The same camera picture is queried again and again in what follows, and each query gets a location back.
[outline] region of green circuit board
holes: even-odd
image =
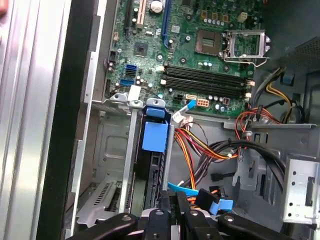
[[[139,97],[142,101],[148,98],[160,98],[165,100],[167,109],[178,110],[186,105],[188,101],[185,99],[186,95],[194,95],[197,99],[209,100],[209,105],[196,106],[193,111],[227,117],[238,116],[248,101],[244,95],[226,97],[227,101],[221,102],[221,97],[224,97],[221,94],[215,96],[192,88],[187,90],[169,88],[161,82],[164,65],[243,79],[252,78],[255,70],[252,65],[227,63],[217,54],[225,48],[221,34],[226,30],[259,28],[263,1],[171,0],[165,37],[163,25],[167,5],[163,4],[161,13],[155,13],[150,11],[153,1],[146,0],[143,27],[137,27],[136,23],[132,22],[136,17],[134,9],[139,9],[143,0],[131,1],[121,0],[118,3],[111,44],[113,64],[112,69],[109,67],[106,74],[106,96],[110,97],[115,92],[128,92],[130,86],[126,85],[131,83],[125,80],[129,79],[133,81],[132,84],[142,87]],[[247,19],[239,22],[239,14],[242,12],[247,13]],[[200,50],[197,47],[199,38],[202,41],[202,48],[208,47],[206,53],[202,53],[201,47]],[[239,38],[235,53],[254,54],[257,51],[257,40],[256,37]],[[127,65],[137,67],[134,76],[126,76]]]

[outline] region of ram slot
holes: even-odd
[[[214,94],[229,98],[241,98],[245,94],[245,89],[242,88],[169,76],[166,77],[165,86],[166,88],[179,89],[191,93]]]
[[[214,82],[217,84],[230,85],[234,87],[242,87],[246,83],[245,78],[213,73],[210,71],[191,69],[187,67],[166,66],[165,74],[169,77]]]

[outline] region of motherboard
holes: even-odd
[[[234,118],[251,97],[262,0],[119,0],[106,73],[106,97],[141,87],[169,110],[191,100],[197,113]]]

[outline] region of pci slot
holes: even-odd
[[[145,12],[146,12],[147,0],[140,0],[138,18],[136,21],[136,27],[138,29],[144,28]]]

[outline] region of chip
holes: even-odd
[[[134,50],[133,55],[140,56],[140,57],[146,57],[148,54],[148,44],[143,42],[135,42],[134,44]]]

